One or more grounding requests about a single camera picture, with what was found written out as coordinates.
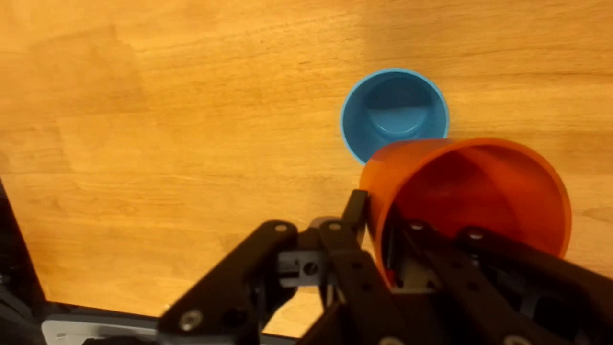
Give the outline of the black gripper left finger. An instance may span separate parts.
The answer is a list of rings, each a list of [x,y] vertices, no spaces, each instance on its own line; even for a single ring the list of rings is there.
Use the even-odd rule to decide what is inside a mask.
[[[162,318],[162,345],[267,345],[275,312],[315,285],[322,316],[284,345],[409,345],[409,327],[372,256],[361,249],[368,193],[351,193],[340,218],[307,230],[267,220]]]

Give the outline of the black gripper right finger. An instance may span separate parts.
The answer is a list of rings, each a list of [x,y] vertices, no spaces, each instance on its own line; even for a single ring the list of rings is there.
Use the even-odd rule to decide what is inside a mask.
[[[455,237],[393,210],[386,266],[403,293],[434,293],[449,333],[478,345],[613,345],[613,281],[493,230]]]

